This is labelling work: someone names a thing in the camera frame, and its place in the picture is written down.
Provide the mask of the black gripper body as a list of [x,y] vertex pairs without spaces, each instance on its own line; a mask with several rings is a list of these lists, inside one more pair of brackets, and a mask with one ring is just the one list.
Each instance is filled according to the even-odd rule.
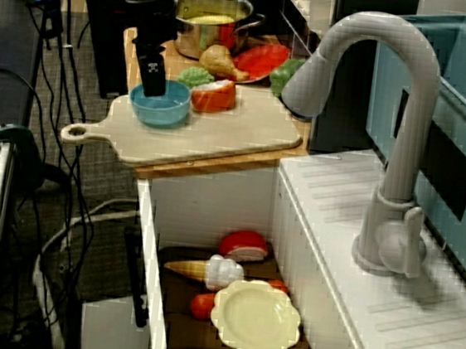
[[176,5],[170,2],[125,0],[131,27],[144,44],[161,46],[177,39]]

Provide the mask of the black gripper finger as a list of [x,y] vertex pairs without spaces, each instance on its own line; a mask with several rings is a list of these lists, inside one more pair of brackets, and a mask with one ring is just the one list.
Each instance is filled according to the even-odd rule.
[[145,96],[161,96],[165,94],[165,68],[161,52],[163,48],[152,46],[136,46],[138,67],[140,69],[143,92]]

